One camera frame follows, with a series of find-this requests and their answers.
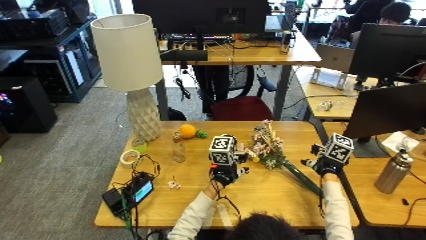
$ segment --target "small display screen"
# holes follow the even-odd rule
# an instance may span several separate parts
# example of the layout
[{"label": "small display screen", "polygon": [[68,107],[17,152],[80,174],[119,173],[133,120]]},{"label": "small display screen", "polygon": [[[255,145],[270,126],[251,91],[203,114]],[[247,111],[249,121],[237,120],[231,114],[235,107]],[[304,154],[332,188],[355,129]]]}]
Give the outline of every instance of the small display screen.
[{"label": "small display screen", "polygon": [[147,181],[142,188],[134,194],[134,202],[138,203],[151,192],[151,182]]}]

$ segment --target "cabinet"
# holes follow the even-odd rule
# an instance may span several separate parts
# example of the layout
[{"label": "cabinet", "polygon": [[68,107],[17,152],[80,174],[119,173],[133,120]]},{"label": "cabinet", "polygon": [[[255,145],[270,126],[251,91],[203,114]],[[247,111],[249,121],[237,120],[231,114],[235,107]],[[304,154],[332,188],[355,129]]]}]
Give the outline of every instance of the cabinet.
[{"label": "cabinet", "polygon": [[0,49],[21,52],[0,76],[36,77],[50,102],[80,102],[101,75],[89,28],[93,20],[69,26],[54,39],[0,42]]}]

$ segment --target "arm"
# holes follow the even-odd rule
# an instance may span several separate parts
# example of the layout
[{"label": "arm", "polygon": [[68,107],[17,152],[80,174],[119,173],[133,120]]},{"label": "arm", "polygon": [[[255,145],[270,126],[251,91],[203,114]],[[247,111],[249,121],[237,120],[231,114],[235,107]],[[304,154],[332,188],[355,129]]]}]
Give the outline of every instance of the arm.
[{"label": "arm", "polygon": [[347,14],[354,14],[367,0],[358,0],[354,4],[344,1],[344,10]]},{"label": "arm", "polygon": [[323,175],[324,231],[327,240],[352,240],[348,207],[336,175]]},{"label": "arm", "polygon": [[217,189],[223,189],[221,183],[211,181],[207,187],[199,192],[194,201],[186,207],[181,218],[167,235],[169,240],[194,239],[202,227],[202,222],[207,216],[207,211],[213,205],[217,191],[211,184],[217,184]]}]

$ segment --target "desk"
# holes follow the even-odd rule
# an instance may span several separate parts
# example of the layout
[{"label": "desk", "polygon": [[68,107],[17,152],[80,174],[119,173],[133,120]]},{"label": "desk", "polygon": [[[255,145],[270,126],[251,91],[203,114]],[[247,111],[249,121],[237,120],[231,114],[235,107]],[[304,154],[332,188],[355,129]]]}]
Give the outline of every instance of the desk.
[{"label": "desk", "polygon": [[[347,81],[344,85],[344,90],[340,91],[332,87],[327,87],[319,84],[310,83],[310,78],[314,72],[314,67],[301,67],[297,72],[295,76],[302,86],[302,91],[304,94],[307,106],[304,110],[303,119],[308,120],[310,117],[315,119],[335,119],[335,120],[348,120],[351,116],[351,112],[355,107],[356,103],[356,96],[358,92],[352,90],[352,85],[355,83],[355,77],[347,76]],[[331,71],[327,69],[320,70],[319,74],[319,82],[324,85],[335,86],[338,81],[339,73],[336,71]],[[374,86],[376,80],[368,78],[364,86]],[[340,104],[330,111],[318,110],[318,105],[326,101],[339,101]]]},{"label": "desk", "polygon": [[[291,65],[315,65],[320,58],[301,32],[295,33],[294,48],[289,53],[279,54],[278,44],[267,47],[251,47],[246,49],[225,50],[221,46],[209,47],[207,61],[187,62],[189,65],[281,65],[281,74],[277,83],[274,97],[273,120],[281,120],[283,100],[287,91]],[[167,120],[166,93],[163,80],[155,85],[161,120]]]},{"label": "desk", "polygon": [[[332,132],[342,134],[344,127],[340,123],[326,122],[323,123],[327,134]],[[419,139],[423,136],[415,135],[406,131],[406,135]],[[384,140],[390,134],[378,136],[380,140]],[[412,150],[412,153],[423,157],[423,160],[414,157],[411,172],[422,179],[426,180],[426,156],[423,152],[426,150],[426,143],[420,143]],[[384,194],[374,187],[375,179],[378,178],[388,158],[350,158],[348,165],[344,167],[344,175],[350,184],[362,217],[368,225],[387,226],[387,227],[403,227],[410,206],[402,204],[402,198],[407,199],[410,205],[416,198],[424,198],[426,185],[416,180],[412,175],[407,175],[402,180],[392,194]],[[411,220],[406,227],[426,227],[426,202],[419,201],[415,204]]]},{"label": "desk", "polygon": [[[209,134],[207,139],[190,139],[186,144],[186,161],[175,163],[171,161],[171,133],[182,123],[162,122],[162,134],[147,143],[147,154],[161,165],[161,174],[154,180],[154,191],[138,205],[139,226],[149,228],[171,228],[189,203],[209,182],[207,160],[209,145],[214,136],[227,133],[237,137],[238,143],[249,144],[250,134],[258,122],[189,122]],[[312,143],[319,139],[312,126],[306,122],[273,122],[277,136],[283,139],[283,153],[291,163],[299,168],[304,175],[318,183],[316,173],[299,163],[301,159],[312,158],[308,153]],[[125,146],[130,147],[133,136]],[[291,173],[282,170],[266,170],[259,163],[247,162],[241,166],[250,167],[250,173],[241,176],[237,182],[226,187],[222,194],[227,195],[241,211],[245,218],[253,211],[266,211],[278,214],[297,228],[323,229],[324,222],[319,215],[318,196],[304,189]],[[153,172],[153,166],[143,159],[137,170]],[[173,180],[181,184],[179,190],[169,189],[167,182]],[[130,170],[118,164],[110,183],[123,183],[130,178]],[[227,210],[233,225],[237,223],[237,213],[227,201],[219,201]],[[359,222],[350,208],[351,225]],[[123,227],[122,221],[115,218],[103,202],[95,215],[94,224],[103,227]],[[223,224],[215,211],[210,226],[223,228]]]}]

